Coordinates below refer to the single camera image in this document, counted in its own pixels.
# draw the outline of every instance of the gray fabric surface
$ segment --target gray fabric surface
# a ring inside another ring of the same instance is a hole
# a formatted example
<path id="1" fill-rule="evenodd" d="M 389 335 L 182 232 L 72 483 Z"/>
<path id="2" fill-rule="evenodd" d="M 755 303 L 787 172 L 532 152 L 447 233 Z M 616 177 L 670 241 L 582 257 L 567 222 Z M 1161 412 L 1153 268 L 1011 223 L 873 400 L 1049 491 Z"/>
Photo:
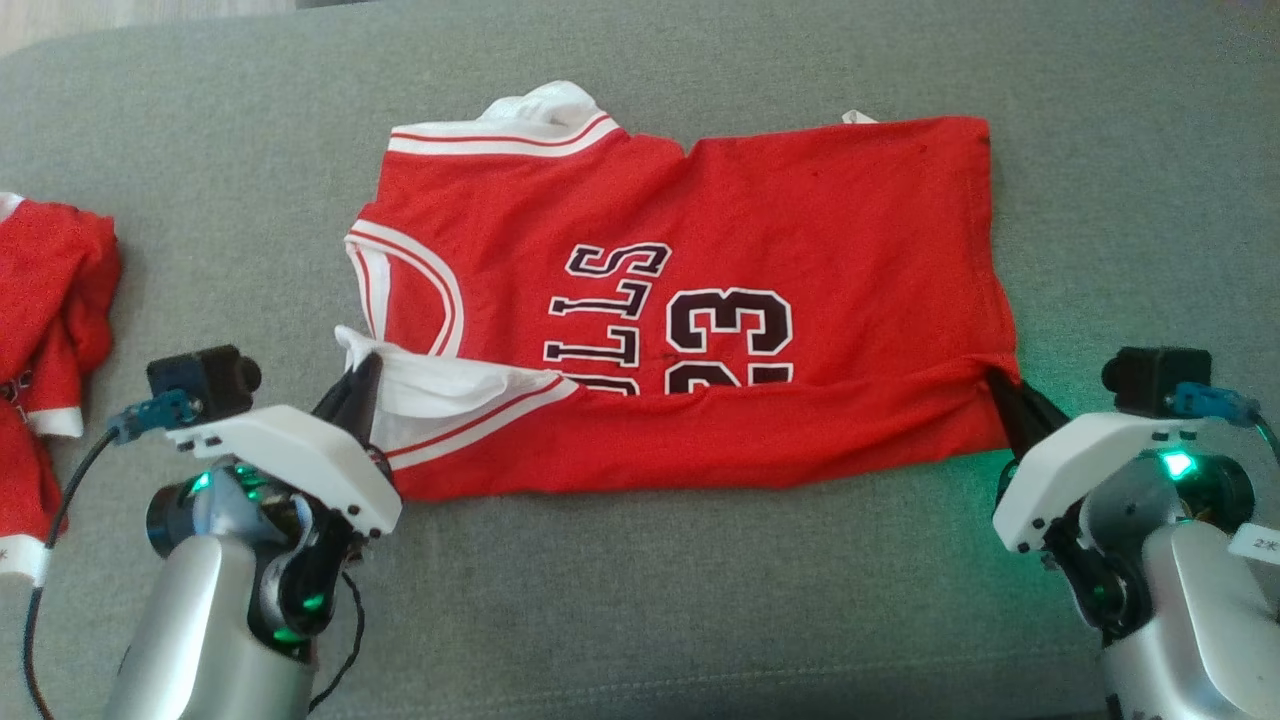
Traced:
<path id="1" fill-rule="evenodd" d="M 1277 29 L 1256 0 L 460 0 L 119 31 L 0 61 L 0 187 L 118 219 L 96 434 L 143 397 L 150 359 L 220 342 L 259 360 L 262 405 L 319 397 L 340 368 L 332 327 L 360 322 L 340 237 L 393 124 L 474 117 L 553 78 L 685 142 L 850 108 L 984 115 L 997 268 L 1030 378 L 1071 413 L 1102 409 L 1098 369 L 1120 345 L 1185 343 L 1280 407 Z M 1219 438 L 1275 477 L 1254 441 Z M 54 443 L 63 477 L 86 446 Z M 1004 460 L 782 493 L 410 507 L 356 570 L 365 655 L 316 716 L 1097 710 L 1096 638 L 1061 578 L 989 528 Z M 40 630 L 59 717 L 105 702 L 160 569 L 146 500 L 195 469 L 147 438 L 86 482 Z M 1270 487 L 1263 501 L 1276 520 Z M 24 607 L 0 579 L 6 719 L 32 716 Z M 343 600 L 321 675 L 352 625 Z"/>

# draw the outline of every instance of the green light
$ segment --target green light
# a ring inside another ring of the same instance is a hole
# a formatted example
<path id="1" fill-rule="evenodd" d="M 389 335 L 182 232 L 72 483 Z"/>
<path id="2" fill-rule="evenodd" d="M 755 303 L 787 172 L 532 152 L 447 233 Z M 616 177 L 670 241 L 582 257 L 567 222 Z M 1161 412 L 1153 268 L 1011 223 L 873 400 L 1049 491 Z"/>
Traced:
<path id="1" fill-rule="evenodd" d="M 1170 479 L 1180 480 L 1196 470 L 1196 460 L 1185 452 L 1166 452 L 1160 456 Z"/>
<path id="2" fill-rule="evenodd" d="M 282 642 L 282 643 L 297 644 L 302 642 L 302 638 L 294 634 L 293 630 L 288 628 L 280 628 L 271 637 L 275 638 L 275 642 Z"/>

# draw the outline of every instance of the jersey number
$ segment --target jersey number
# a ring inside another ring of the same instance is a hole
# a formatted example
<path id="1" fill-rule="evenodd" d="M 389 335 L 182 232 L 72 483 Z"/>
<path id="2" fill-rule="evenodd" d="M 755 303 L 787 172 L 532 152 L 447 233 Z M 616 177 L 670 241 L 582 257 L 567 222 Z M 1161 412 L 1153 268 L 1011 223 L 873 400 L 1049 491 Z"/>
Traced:
<path id="1" fill-rule="evenodd" d="M 579 245 L 573 247 L 564 270 L 575 277 L 604 278 L 622 272 L 626 275 L 657 278 L 671 259 L 671 247 L 650 242 L 620 247 L 605 255 L 603 247 Z M 639 320 L 653 284 L 641 279 L 623 278 L 617 284 L 614 297 L 552 297 L 548 313 L 603 313 L 621 320 Z M 744 332 L 742 319 L 753 318 L 754 327 L 745 331 L 746 352 L 762 360 L 778 355 L 791 342 L 791 305 L 778 293 L 767 290 L 701 288 L 677 292 L 667 304 L 667 343 L 681 354 L 705 354 L 708 333 Z M 640 331 L 634 327 L 611 324 L 605 329 L 609 345 L 568 345 L 548 341 L 543 345 L 543 359 L 559 363 L 564 359 L 594 360 L 620 368 L 640 366 Z M 791 363 L 749 363 L 748 384 L 790 382 Z M 581 384 L 637 395 L 640 386 L 631 378 L 613 375 L 566 375 Z M 741 386 L 742 380 L 718 361 L 681 360 L 667 368 L 667 392 L 692 392 L 707 386 Z"/>

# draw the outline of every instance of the silver robotic arm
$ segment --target silver robotic arm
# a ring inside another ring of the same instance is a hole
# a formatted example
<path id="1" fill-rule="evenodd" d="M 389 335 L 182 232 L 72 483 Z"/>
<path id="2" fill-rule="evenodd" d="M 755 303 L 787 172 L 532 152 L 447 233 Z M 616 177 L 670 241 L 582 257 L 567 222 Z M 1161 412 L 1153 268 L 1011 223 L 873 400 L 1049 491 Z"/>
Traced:
<path id="1" fill-rule="evenodd" d="M 1229 551 L 1252 484 L 1188 451 L 1202 418 L 1252 425 L 1257 406 L 1210 388 L 1196 352 L 1125 348 L 1105 373 L 1120 411 L 1074 420 L 991 377 L 1015 454 L 992 524 L 1007 550 L 1051 555 L 1101 630 L 1112 717 L 1277 719 L 1275 607 Z"/>
<path id="2" fill-rule="evenodd" d="M 401 514 L 389 468 L 369 445 L 376 355 L 307 414 L 247 410 L 256 380 L 244 382 L 239 354 L 227 350 L 147 368 L 157 397 L 182 392 L 195 409 L 169 438 L 215 460 L 161 488 L 147 510 L 165 565 L 120 664 L 111 720 L 305 717 L 315 639 L 333 616 L 343 569 Z M 202 421 L 211 416 L 220 419 Z M 127 419 L 122 436 L 146 427 L 155 425 L 131 428 Z"/>

